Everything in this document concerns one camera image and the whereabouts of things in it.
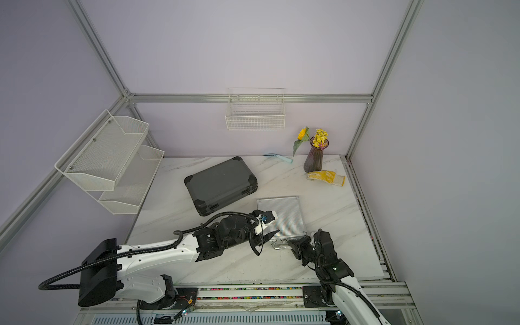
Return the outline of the silver aluminium poker case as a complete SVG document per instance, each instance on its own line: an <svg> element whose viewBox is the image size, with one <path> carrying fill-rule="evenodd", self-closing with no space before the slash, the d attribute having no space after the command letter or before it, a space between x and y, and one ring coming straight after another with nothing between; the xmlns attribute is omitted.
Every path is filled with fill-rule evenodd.
<svg viewBox="0 0 520 325"><path fill-rule="evenodd" d="M274 249L290 249L288 241L307 236L298 196L258 199L257 208L262 211L274 211L278 216L269 226L271 231L279 230L269 241Z"/></svg>

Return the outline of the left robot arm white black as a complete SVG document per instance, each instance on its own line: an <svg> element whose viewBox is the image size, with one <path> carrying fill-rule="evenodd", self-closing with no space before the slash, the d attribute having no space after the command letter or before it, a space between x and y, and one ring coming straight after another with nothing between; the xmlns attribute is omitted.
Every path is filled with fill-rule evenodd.
<svg viewBox="0 0 520 325"><path fill-rule="evenodd" d="M147 245L118 245L111 238L101 242L79 267L39 284L40 291L77 290L78 305L92 307L114 298L138 299L158 309L179 298L172 277L144 275L160 266L214 259L247 242L260 255L263 245L277 231L268 232L278 219L274 211L218 213L200 226L175 231L176 239Z"/></svg>

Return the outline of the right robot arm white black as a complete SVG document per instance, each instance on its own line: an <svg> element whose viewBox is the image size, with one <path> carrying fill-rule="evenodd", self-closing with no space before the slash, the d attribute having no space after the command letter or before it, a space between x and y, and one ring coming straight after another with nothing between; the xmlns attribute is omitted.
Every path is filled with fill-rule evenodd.
<svg viewBox="0 0 520 325"><path fill-rule="evenodd" d="M319 285L302 287L307 308L335 307L331 324L388 324L363 291L352 269L337 254L330 234L319 229L313 236L289 240L295 258L302 266L314 265Z"/></svg>

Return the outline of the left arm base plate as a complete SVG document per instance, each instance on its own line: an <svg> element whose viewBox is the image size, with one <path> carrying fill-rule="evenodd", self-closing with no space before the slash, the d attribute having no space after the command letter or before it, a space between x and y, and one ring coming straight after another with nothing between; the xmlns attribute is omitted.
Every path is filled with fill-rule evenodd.
<svg viewBox="0 0 520 325"><path fill-rule="evenodd" d="M140 310L185 310L196 303L198 288L181 287L167 291L166 295L155 303L139 303Z"/></svg>

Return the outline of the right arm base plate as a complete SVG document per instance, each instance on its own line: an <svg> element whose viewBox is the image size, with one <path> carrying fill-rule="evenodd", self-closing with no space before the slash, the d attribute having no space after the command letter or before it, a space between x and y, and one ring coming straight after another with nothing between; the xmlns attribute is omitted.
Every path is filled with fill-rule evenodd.
<svg viewBox="0 0 520 325"><path fill-rule="evenodd" d="M333 291L329 286L311 285L303 286L303 304L311 307L334 307Z"/></svg>

